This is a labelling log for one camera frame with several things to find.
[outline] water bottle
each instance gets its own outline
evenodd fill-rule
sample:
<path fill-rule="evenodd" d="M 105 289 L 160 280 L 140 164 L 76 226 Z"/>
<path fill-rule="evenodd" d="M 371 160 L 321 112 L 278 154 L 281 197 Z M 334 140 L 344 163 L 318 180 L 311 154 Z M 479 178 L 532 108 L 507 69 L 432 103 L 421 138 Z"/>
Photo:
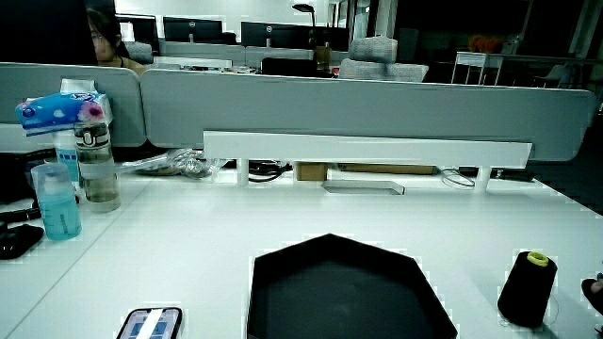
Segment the water bottle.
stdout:
<path fill-rule="evenodd" d="M 79 173 L 91 209 L 115 210 L 122 203 L 108 126 L 104 122 L 77 124 L 74 134 Z"/>
<path fill-rule="evenodd" d="M 75 136 L 73 130 L 53 133 L 53 143 L 57 151 L 59 163 L 67 165 L 69 177 L 74 186 L 79 185 L 79 171 L 77 169 L 77 153 L 75 151 Z"/>
<path fill-rule="evenodd" d="M 31 169 L 46 236 L 72 238 L 82 232 L 75 194 L 67 165 L 44 164 Z"/>

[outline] cardboard box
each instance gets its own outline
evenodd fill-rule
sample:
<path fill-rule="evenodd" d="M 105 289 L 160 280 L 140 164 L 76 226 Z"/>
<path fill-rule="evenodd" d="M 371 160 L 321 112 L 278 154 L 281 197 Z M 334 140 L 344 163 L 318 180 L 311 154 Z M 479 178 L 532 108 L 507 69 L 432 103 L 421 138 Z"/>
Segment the cardboard box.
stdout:
<path fill-rule="evenodd" d="M 380 165 L 380 164 L 339 164 L 339 169 L 354 172 L 392 173 L 392 174 L 420 174 L 432 175 L 435 166 L 419 165 Z"/>
<path fill-rule="evenodd" d="M 295 163 L 296 179 L 299 181 L 325 181 L 328 169 L 326 163 Z"/>

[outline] blue liquid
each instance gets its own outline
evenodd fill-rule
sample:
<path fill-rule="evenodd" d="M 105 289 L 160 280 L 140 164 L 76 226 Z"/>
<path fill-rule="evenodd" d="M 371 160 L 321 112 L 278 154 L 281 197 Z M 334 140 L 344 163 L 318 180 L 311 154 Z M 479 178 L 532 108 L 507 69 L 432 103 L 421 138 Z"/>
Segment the blue liquid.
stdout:
<path fill-rule="evenodd" d="M 71 191 L 38 197 L 46 236 L 53 240 L 73 238 L 82 232 L 75 196 Z"/>

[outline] desk surface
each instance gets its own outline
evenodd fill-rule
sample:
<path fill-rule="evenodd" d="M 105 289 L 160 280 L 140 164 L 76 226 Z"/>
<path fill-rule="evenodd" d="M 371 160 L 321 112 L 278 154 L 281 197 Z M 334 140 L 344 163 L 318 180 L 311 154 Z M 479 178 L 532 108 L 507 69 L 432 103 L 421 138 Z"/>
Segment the desk surface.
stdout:
<path fill-rule="evenodd" d="M 125 178 L 126 202 L 115 213 L 91 220 L 84 212 L 84 231 L 73 241 L 45 240 L 23 259 L 29 265 L 2 264 L 10 278 L 0 300 L 21 312 L 0 321 L 0 335 L 18 324 L 9 338 L 109 338 L 134 308 L 178 305 L 181 338 L 243 338 L 253 258 L 326 233 L 414 257 L 460 338 L 594 338 L 601 323 L 580 282 L 601 268 L 603 220 L 537 182 L 492 180 L 475 193 L 438 177 L 395 176 L 406 195 L 374 196 L 331 194 L 290 174 L 243 187 L 230 184 L 228 172 L 215 184 Z M 499 289 L 521 250 L 540 250 L 559 267 L 545 322 L 558 316 L 534 333 L 501 326 L 497 313 Z"/>
<path fill-rule="evenodd" d="M 502 55 L 494 53 L 474 53 L 474 52 L 457 52 L 456 63 L 464 65 L 464 62 L 470 61 L 473 58 L 490 58 L 490 59 L 505 59 L 512 61 L 535 61 L 546 63 L 577 63 L 582 65 L 603 64 L 603 60 L 583 59 L 577 57 L 559 57 L 559 56 L 523 56 L 523 55 Z"/>
<path fill-rule="evenodd" d="M 212 67 L 212 68 L 228 68 L 233 67 L 232 60 L 207 59 L 197 57 L 178 57 L 178 56 L 154 56 L 154 64 L 160 68 L 161 64 L 175 64 L 182 67 Z"/>

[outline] black hair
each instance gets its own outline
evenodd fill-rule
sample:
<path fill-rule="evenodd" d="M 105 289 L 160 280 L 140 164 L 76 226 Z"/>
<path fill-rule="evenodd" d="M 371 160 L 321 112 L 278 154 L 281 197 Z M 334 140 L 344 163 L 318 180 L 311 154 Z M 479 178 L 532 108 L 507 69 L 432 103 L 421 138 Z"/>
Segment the black hair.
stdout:
<path fill-rule="evenodd" d="M 110 42 L 115 54 L 119 57 L 130 58 L 130 54 L 125 48 L 125 45 L 123 45 L 123 41 L 118 45 L 117 36 L 121 35 L 122 32 L 120 30 L 120 23 L 118 23 L 117 18 L 115 18 L 114 15 L 108 16 L 93 8 L 86 8 L 86 13 L 88 14 L 90 24 Z"/>

